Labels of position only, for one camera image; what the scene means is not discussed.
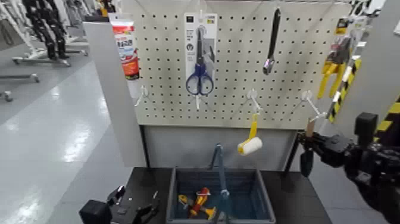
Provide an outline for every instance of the pegboard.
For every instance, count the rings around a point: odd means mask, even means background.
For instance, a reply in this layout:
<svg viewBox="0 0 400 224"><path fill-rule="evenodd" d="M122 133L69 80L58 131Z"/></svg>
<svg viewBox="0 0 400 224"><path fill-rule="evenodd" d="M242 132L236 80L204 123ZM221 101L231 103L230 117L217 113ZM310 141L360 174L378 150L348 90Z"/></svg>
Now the pegboard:
<svg viewBox="0 0 400 224"><path fill-rule="evenodd" d="M137 28L140 76L149 91L136 109L142 125L249 127L258 92L264 111L260 128L302 129L314 112L301 93L316 92L323 62L334 40L338 18L350 6L331 2L281 2L276 64L272 74L262 69L267 57L276 2L207 1L207 13L217 13L218 42L215 88L202 97L200 110L185 88L186 12L196 12L197 0L123 2Z"/></svg>

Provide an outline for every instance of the table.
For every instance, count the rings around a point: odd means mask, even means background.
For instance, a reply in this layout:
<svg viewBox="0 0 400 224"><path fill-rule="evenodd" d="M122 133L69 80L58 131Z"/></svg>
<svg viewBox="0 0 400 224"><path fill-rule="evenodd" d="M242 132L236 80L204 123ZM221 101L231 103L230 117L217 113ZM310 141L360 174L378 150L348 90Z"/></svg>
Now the table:
<svg viewBox="0 0 400 224"><path fill-rule="evenodd" d="M149 224L165 223L172 168L134 168L126 185L121 206L125 215L113 208L113 221L131 223L140 206L147 206L155 191L160 197L160 212ZM277 224L332 224L308 178L299 172L261 171Z"/></svg>

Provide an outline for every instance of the plastic basket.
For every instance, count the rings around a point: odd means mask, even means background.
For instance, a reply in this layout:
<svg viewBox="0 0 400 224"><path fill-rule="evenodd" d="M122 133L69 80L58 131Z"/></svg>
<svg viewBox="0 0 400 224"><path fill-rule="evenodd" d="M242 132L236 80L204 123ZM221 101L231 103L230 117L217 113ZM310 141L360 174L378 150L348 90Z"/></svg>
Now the plastic basket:
<svg viewBox="0 0 400 224"><path fill-rule="evenodd" d="M230 223L271 224L276 222L259 170L226 169L226 182L230 193ZM207 220L208 216L201 211L197 216L189 219L189 208L184 209L183 204L178 200L178 195L183 194L195 201L196 192L203 187L207 187L211 193L204 207L218 208L221 192L218 169L174 169L168 196L166 223L213 223L212 220Z"/></svg>

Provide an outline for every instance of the blue scissors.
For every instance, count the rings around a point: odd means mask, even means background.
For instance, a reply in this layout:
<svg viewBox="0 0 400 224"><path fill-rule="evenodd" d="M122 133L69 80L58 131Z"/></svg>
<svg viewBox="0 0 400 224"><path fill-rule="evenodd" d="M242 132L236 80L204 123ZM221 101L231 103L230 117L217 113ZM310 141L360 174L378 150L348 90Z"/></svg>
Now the blue scissors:
<svg viewBox="0 0 400 224"><path fill-rule="evenodd" d="M208 75L204 63L202 40L202 32L200 29L197 29L197 59L195 72L189 76L186 81L186 90L193 95L207 95L214 89L213 79Z"/></svg>

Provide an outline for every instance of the white paint roller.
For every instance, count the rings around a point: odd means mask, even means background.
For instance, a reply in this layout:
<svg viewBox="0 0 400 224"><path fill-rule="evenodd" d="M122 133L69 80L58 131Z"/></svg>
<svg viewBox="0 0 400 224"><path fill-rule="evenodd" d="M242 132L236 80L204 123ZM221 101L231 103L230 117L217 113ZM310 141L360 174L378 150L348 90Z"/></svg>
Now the white paint roller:
<svg viewBox="0 0 400 224"><path fill-rule="evenodd" d="M239 153L241 155L248 155L250 153L259 150L262 147L263 147L263 142L261 141L261 139L259 137L254 137L242 146L243 150Z"/></svg>
<svg viewBox="0 0 400 224"><path fill-rule="evenodd" d="M248 155L259 150L263 147L263 142L259 137L256 137L257 134L257 114L253 114L253 121L251 123L249 138L244 142L237 145L237 151L240 155Z"/></svg>

